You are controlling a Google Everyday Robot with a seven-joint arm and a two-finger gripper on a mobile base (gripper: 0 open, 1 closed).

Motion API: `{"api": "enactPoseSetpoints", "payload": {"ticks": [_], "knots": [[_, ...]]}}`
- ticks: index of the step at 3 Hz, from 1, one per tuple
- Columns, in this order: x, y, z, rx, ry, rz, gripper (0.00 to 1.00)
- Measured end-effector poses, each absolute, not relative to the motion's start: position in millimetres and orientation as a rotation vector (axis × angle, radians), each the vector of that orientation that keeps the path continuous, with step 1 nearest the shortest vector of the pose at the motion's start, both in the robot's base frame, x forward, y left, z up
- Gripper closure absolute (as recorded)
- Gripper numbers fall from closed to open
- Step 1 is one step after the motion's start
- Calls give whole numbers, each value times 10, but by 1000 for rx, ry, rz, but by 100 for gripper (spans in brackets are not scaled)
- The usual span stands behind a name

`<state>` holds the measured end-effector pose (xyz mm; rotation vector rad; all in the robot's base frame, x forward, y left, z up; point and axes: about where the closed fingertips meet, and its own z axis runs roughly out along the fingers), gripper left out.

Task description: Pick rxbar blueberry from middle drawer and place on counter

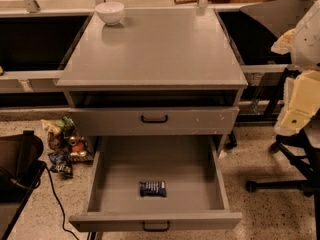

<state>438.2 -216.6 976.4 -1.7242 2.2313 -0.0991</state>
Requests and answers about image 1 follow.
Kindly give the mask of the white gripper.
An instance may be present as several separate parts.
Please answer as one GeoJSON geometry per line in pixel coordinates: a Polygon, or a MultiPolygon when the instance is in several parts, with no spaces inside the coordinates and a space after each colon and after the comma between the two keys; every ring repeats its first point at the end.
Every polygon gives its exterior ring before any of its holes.
{"type": "MultiPolygon", "coordinates": [[[[271,51],[284,55],[292,51],[295,29],[290,29],[273,43],[271,51]]],[[[296,79],[287,78],[284,85],[284,106],[274,130],[291,136],[298,133],[320,109],[320,72],[302,72],[296,79]]]]}

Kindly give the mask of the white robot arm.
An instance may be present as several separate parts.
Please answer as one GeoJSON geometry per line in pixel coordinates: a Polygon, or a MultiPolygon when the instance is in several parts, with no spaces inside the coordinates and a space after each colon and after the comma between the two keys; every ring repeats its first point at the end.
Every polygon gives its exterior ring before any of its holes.
{"type": "Polygon", "coordinates": [[[284,84],[284,107],[274,126],[279,135],[291,136],[304,128],[320,109],[320,1],[316,1],[294,29],[285,32],[271,47],[290,54],[301,73],[284,84]]]}

